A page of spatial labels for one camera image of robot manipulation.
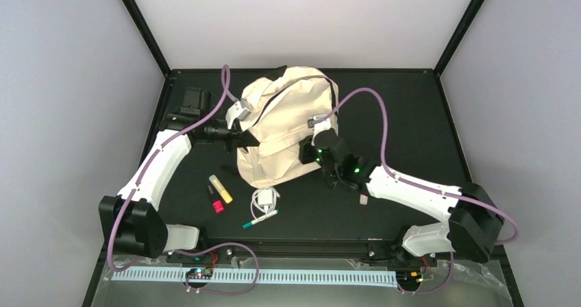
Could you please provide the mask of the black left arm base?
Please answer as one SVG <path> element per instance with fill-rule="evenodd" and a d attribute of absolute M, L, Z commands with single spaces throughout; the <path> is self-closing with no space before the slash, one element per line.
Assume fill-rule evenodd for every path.
<path fill-rule="evenodd" d="M 221 251 L 233 248 L 232 242 L 219 243 L 217 245 L 202 245 L 195 249 L 177 249 L 166 254 L 169 263 L 202 264 L 210 265 L 221 258 Z"/>

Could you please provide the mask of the cream canvas backpack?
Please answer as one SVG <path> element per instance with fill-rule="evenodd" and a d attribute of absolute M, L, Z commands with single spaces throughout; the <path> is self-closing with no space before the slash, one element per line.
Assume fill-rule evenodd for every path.
<path fill-rule="evenodd" d="M 312 138 L 308 122 L 338 103 L 338 85 L 319 69 L 281 66 L 246 86 L 241 98 L 250 113 L 240 122 L 258 144 L 237 149 L 240 176 L 254 188 L 275 186 L 320 168 L 302 162 L 301 142 Z"/>

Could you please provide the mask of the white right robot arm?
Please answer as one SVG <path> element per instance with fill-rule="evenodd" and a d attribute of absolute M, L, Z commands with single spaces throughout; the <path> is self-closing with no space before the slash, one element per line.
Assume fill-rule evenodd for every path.
<path fill-rule="evenodd" d="M 351 153 L 333 129 L 301 140 L 299 161 L 318 164 L 330 188 L 341 185 L 435 219 L 432 224 L 411 225 L 392 243 L 391 258 L 397 264 L 408 265 L 416 257 L 447 252 L 479 263 L 490 260 L 504 218 L 480 185 L 467 182 L 448 186 L 389 172 L 379 162 Z"/>

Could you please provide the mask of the white charger with cable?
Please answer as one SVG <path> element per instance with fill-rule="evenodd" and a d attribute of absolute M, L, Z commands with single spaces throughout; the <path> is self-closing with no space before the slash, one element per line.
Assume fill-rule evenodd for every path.
<path fill-rule="evenodd" d="M 254 219 L 258 219 L 256 210 L 263 214 L 269 214 L 274 211 L 277 206 L 277 200 L 280 194 L 274 187 L 266 187 L 257 189 L 251 197 L 251 215 Z"/>

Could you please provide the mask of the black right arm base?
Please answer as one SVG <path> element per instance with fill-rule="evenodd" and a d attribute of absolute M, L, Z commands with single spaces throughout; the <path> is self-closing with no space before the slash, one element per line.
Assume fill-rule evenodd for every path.
<path fill-rule="evenodd" d="M 413 256 L 401 245 L 393 241 L 368 241 L 367 255 L 362 259 L 372 266 L 389 269 L 415 271 L 422 267 L 435 267 L 437 261 L 430 255 Z"/>

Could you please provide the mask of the pink and black highlighter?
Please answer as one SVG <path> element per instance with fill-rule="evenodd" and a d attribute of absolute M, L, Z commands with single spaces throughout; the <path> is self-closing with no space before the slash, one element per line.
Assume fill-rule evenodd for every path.
<path fill-rule="evenodd" d="M 216 192 L 215 187 L 213 187 L 213 185 L 210 184 L 206 187 L 206 191 L 213 210 L 217 214 L 222 213 L 225 210 L 225 208 L 223 206 L 221 196 Z"/>

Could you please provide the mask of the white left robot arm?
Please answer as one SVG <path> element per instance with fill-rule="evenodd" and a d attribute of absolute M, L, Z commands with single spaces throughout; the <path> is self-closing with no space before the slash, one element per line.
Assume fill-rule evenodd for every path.
<path fill-rule="evenodd" d="M 115 254 L 157 258 L 196 248 L 201 230 L 168 225 L 158 210 L 170 179 L 195 143 L 223 141 L 228 150 L 258 144 L 240 127 L 252 111 L 248 101 L 235 99 L 224 119 L 214 117 L 228 94 L 225 91 L 213 106 L 209 91 L 187 88 L 181 106 L 159 123 L 153 147 L 131 180 L 115 196 L 99 202 L 108 260 Z"/>

